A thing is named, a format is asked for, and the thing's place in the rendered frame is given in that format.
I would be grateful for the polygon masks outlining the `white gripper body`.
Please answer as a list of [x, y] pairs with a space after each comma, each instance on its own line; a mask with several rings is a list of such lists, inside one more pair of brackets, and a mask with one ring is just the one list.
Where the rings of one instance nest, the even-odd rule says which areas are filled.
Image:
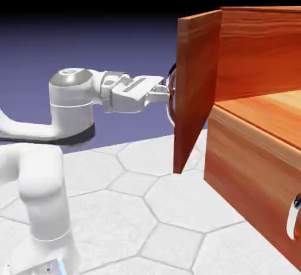
[[107, 75], [102, 80], [103, 111], [118, 113], [141, 112], [149, 103], [148, 94], [164, 82], [164, 77], [142, 75]]

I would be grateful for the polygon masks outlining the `wooden cabinet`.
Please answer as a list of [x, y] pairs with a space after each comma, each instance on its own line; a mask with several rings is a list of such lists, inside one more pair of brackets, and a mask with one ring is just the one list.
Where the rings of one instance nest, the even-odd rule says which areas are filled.
[[301, 151], [301, 6], [222, 8], [214, 106]]

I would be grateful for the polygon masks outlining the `curved silver door handle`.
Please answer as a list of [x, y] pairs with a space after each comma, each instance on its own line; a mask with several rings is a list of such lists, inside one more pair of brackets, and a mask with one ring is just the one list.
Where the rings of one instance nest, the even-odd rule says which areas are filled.
[[174, 120], [175, 110], [173, 107], [173, 98], [175, 95], [175, 87], [174, 87], [175, 77], [176, 77], [176, 63], [172, 65], [166, 79], [166, 86], [169, 91], [169, 102], [166, 105], [166, 112], [167, 112], [168, 119], [173, 126], [175, 126], [175, 120]]

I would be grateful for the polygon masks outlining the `wooden cabinet door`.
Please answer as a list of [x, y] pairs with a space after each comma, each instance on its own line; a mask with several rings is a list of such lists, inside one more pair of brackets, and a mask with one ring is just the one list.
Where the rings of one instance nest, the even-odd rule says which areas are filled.
[[178, 19], [173, 172], [180, 174], [215, 101], [222, 11]]

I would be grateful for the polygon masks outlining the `wooden drawer front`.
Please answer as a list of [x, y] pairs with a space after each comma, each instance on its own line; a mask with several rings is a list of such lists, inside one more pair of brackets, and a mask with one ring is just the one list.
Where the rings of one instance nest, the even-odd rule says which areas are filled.
[[301, 271], [301, 212], [296, 240], [286, 232], [301, 194], [301, 151], [214, 106], [208, 121], [205, 181]]

